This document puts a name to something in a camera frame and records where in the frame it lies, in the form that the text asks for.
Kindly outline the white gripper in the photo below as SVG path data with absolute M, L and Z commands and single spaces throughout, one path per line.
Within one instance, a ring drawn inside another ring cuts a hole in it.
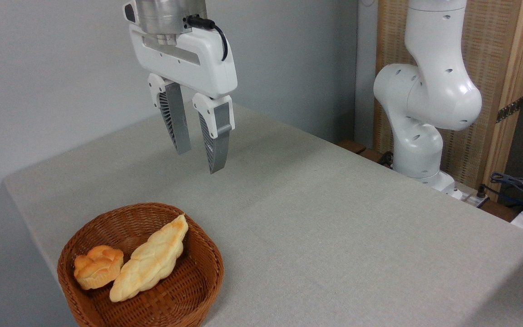
M 224 168 L 230 131 L 235 129 L 228 94 L 238 86 L 231 49 L 222 60 L 219 33 L 197 28 L 177 35 L 176 45 L 159 44 L 156 37 L 133 24 L 129 25 L 129 35 L 140 65 L 151 72 L 148 84 L 153 105 L 160 110 L 177 153 L 191 150 L 181 91 L 184 85 L 198 92 L 192 103 L 199 112 L 209 171 L 213 174 Z

